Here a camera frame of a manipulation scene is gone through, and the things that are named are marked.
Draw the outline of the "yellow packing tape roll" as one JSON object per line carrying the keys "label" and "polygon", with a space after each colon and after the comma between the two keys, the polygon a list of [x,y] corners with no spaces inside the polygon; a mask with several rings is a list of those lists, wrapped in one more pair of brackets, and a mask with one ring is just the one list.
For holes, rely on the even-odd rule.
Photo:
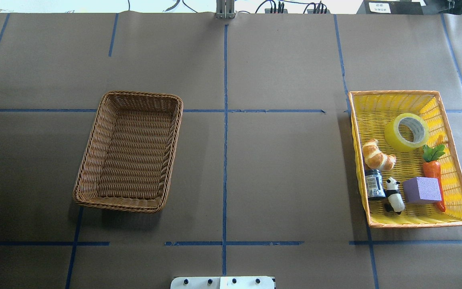
{"label": "yellow packing tape roll", "polygon": [[[402,127],[409,130],[411,140],[403,136]],[[422,117],[413,113],[403,113],[385,125],[384,136],[387,143],[398,152],[410,152],[427,143],[430,130]]]}

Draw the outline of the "brown wicker basket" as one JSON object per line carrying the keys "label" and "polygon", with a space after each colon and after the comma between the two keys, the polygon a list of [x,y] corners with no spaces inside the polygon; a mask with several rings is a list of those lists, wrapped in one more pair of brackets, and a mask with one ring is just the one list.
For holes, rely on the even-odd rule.
{"label": "brown wicker basket", "polygon": [[112,90],[99,103],[73,200],[88,208],[154,214],[166,205],[183,101]]}

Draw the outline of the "yellow orange-rimmed basket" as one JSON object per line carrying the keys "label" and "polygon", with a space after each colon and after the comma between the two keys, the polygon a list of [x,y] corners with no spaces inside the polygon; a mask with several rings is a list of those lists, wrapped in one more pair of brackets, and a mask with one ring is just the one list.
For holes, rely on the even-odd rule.
{"label": "yellow orange-rimmed basket", "polygon": [[[349,93],[351,125],[354,141],[356,175],[367,223],[372,228],[435,228],[462,226],[462,169],[457,156],[454,137],[447,113],[437,91],[379,90]],[[379,140],[383,152],[397,157],[388,176],[407,179],[423,172],[422,149],[397,152],[384,139],[384,128],[402,113],[416,114],[429,125],[427,144],[445,142],[444,156],[440,158],[444,181],[445,212],[434,205],[411,204],[400,216],[388,213],[380,201],[367,200],[367,183],[362,146],[371,138]]]}

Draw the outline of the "white mounting plate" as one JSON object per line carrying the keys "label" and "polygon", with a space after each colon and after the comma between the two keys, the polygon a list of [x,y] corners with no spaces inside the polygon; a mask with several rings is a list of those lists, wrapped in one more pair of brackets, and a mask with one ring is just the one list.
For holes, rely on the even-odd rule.
{"label": "white mounting plate", "polygon": [[175,277],[171,289],[275,289],[270,276],[203,276]]}

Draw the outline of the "black power strip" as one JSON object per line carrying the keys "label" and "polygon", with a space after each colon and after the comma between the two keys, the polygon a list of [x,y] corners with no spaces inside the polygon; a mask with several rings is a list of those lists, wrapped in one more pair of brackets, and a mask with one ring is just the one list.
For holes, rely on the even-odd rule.
{"label": "black power strip", "polygon": [[319,2],[310,2],[304,8],[303,14],[329,14],[330,11],[325,3],[322,1]]}
{"label": "black power strip", "polygon": [[283,0],[266,0],[266,3],[269,3],[270,7],[265,9],[266,14],[287,14],[288,10],[285,7],[285,2]]}

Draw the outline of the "toy croissant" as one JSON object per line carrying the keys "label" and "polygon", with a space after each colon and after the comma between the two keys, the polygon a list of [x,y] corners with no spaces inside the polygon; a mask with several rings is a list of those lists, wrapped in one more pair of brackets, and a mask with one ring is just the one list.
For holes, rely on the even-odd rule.
{"label": "toy croissant", "polygon": [[362,147],[365,164],[370,169],[390,171],[394,168],[397,158],[395,155],[383,153],[379,148],[379,141],[375,138],[368,140]]}

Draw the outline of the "small black jar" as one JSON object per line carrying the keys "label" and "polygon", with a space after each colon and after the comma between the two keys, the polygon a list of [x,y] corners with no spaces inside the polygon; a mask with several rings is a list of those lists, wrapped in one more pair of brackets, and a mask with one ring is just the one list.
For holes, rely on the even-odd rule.
{"label": "small black jar", "polygon": [[367,187],[367,199],[369,201],[380,201],[386,198],[383,188],[383,176],[378,169],[365,171],[365,184]]}

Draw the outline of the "panda figurine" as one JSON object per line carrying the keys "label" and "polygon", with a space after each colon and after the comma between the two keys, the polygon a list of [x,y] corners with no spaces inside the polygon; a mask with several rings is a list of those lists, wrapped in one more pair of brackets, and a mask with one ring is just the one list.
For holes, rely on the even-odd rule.
{"label": "panda figurine", "polygon": [[386,198],[383,201],[384,209],[387,212],[395,212],[400,215],[405,210],[405,204],[399,190],[400,182],[394,179],[394,177],[389,177],[385,182]]}

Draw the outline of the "purple foam block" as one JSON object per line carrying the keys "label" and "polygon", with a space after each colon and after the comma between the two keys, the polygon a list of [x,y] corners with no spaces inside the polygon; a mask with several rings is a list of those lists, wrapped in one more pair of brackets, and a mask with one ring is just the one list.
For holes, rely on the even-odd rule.
{"label": "purple foam block", "polygon": [[433,204],[443,200],[439,181],[416,176],[403,182],[405,201],[410,204]]}

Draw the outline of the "toy carrot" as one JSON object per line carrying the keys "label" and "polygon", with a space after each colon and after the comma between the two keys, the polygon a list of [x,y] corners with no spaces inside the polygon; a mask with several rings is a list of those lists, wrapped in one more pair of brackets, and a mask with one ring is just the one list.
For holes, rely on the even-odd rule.
{"label": "toy carrot", "polygon": [[422,159],[424,163],[422,164],[422,170],[425,177],[435,178],[438,180],[438,186],[440,189],[441,201],[435,203],[437,209],[440,212],[446,212],[446,205],[444,203],[444,189],[442,186],[442,171],[441,164],[438,161],[440,157],[445,154],[445,144],[441,143],[435,147],[430,147],[426,144],[422,146]]}

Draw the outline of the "black box with label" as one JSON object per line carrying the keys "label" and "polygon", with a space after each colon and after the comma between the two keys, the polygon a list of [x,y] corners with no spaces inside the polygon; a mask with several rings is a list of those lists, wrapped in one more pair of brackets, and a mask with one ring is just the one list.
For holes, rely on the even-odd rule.
{"label": "black box with label", "polygon": [[420,2],[363,0],[356,14],[423,15]]}

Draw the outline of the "aluminium frame post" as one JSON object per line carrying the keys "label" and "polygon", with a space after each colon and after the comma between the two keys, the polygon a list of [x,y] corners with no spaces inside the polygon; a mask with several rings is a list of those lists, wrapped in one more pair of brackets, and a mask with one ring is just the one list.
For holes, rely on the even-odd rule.
{"label": "aluminium frame post", "polygon": [[235,16],[235,0],[216,0],[217,19],[233,19]]}

